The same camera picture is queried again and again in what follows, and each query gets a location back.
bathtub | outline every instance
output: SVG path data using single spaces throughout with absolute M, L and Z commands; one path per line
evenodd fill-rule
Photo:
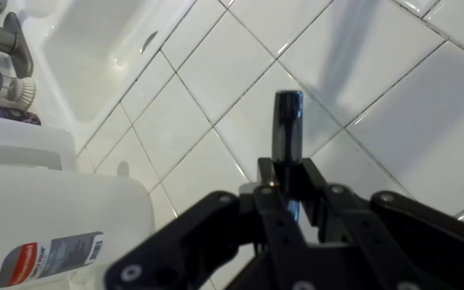
M 17 0 L 43 125 L 80 149 L 195 0 Z

faucet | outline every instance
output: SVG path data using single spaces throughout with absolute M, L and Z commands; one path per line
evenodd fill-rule
M 9 54 L 19 78 L 32 75 L 34 59 L 16 12 L 8 12 L 3 27 L 0 27 L 0 51 Z

white plastic bottle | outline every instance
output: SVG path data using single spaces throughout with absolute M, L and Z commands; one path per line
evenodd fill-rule
M 111 264 L 153 231 L 130 178 L 0 165 L 0 288 L 30 288 Z

